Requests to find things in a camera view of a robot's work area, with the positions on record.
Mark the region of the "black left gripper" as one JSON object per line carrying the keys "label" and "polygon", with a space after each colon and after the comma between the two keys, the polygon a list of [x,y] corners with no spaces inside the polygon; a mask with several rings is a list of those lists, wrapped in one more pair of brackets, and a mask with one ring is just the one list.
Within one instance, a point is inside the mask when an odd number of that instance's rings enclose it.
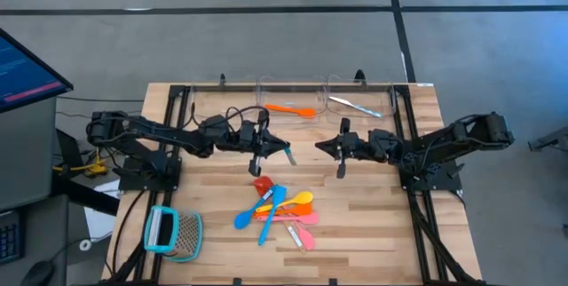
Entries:
{"label": "black left gripper", "polygon": [[[260,151],[267,118],[268,113],[266,111],[260,111],[255,123],[246,120],[242,123],[239,130],[240,149],[253,154],[248,166],[248,172],[252,176],[259,176],[261,173]],[[264,158],[268,158],[270,155],[286,150],[290,147],[290,143],[288,141],[278,138],[269,131],[266,132],[266,142],[268,144],[264,146]]]}

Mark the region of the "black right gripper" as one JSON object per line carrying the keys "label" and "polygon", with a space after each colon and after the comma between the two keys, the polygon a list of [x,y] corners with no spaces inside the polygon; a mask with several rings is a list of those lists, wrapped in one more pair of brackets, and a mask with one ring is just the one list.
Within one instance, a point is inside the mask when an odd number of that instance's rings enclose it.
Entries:
{"label": "black right gripper", "polygon": [[351,132],[351,120],[343,118],[340,123],[339,137],[315,143],[315,147],[339,161],[336,176],[343,178],[346,174],[346,160],[356,154],[364,153],[365,141],[359,138],[357,132]]}

